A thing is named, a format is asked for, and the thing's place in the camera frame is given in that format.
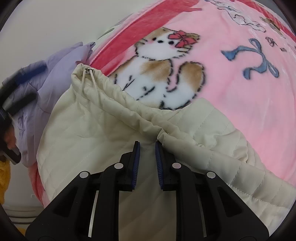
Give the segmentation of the pink cartoon fleece blanket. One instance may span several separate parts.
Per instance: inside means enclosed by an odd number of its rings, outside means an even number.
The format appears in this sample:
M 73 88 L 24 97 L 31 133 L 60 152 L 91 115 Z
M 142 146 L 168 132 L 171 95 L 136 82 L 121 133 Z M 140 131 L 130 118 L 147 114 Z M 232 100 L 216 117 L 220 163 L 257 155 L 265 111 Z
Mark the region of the pink cartoon fleece blanket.
M 295 54 L 271 47 L 270 30 L 233 23 L 226 8 L 241 3 L 202 1 L 202 11 L 182 13 L 128 48 L 103 68 L 92 64 L 136 101 L 177 111 L 202 98 L 254 148 L 265 168 L 295 188 Z

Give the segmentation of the lavender crumpled cloth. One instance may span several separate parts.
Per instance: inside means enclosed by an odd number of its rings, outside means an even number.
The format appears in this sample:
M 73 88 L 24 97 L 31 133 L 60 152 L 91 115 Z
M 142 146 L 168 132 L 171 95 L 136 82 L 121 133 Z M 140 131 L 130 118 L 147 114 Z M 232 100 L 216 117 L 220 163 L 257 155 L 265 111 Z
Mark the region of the lavender crumpled cloth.
M 20 85 L 10 96 L 11 104 L 26 94 L 35 93 L 37 98 L 12 117 L 12 125 L 4 135 L 9 149 L 17 147 L 24 166 L 36 163 L 37 149 L 52 110 L 62 94 L 71 85 L 71 74 L 80 63 L 85 64 L 93 52 L 95 42 L 78 42 L 62 49 L 46 60 L 32 63 L 23 69 L 46 71 Z

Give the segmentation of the yellow garment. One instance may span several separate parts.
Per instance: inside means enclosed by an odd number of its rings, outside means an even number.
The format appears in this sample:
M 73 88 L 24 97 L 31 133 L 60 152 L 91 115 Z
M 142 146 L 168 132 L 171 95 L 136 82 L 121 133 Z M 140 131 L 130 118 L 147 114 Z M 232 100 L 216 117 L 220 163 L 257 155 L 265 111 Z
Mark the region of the yellow garment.
M 26 240 L 23 228 L 17 228 L 3 209 L 4 195 L 11 179 L 10 161 L 1 161 L 1 240 Z

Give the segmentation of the cream quilted hooded jacket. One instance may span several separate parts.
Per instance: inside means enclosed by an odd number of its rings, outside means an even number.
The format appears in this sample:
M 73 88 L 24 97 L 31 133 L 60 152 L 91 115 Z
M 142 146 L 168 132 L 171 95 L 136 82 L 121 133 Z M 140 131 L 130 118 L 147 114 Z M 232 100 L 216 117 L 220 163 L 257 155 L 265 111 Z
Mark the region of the cream quilted hooded jacket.
M 155 158 L 160 141 L 194 171 L 215 172 L 273 233 L 295 201 L 295 188 L 265 168 L 254 148 L 205 99 L 177 111 L 150 108 L 101 71 L 79 64 L 55 104 L 37 151 L 52 201 L 80 172 L 115 164 L 140 142 L 137 185 L 119 201 L 121 240 L 174 240 L 175 195 L 162 192 Z

